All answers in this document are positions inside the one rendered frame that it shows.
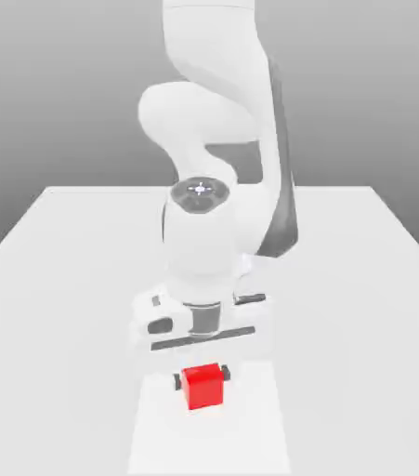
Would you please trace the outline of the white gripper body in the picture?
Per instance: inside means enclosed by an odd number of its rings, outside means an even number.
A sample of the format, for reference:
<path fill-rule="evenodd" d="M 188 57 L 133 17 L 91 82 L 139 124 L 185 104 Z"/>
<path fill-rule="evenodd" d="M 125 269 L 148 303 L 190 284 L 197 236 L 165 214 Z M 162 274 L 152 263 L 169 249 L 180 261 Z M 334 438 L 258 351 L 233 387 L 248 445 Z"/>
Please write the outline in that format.
<path fill-rule="evenodd" d="M 262 329 L 226 329 L 212 337 L 176 337 L 149 345 L 148 369 L 179 371 L 203 364 L 235 364 L 262 354 Z"/>

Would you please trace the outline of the small red cube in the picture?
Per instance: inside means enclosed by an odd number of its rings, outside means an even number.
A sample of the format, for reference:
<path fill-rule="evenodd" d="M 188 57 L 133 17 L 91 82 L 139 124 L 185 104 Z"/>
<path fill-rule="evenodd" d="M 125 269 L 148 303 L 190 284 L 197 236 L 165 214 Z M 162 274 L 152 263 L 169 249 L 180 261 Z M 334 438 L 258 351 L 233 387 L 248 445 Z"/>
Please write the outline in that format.
<path fill-rule="evenodd" d="M 224 375 L 217 363 L 184 368 L 181 385 L 189 410 L 223 403 Z"/>

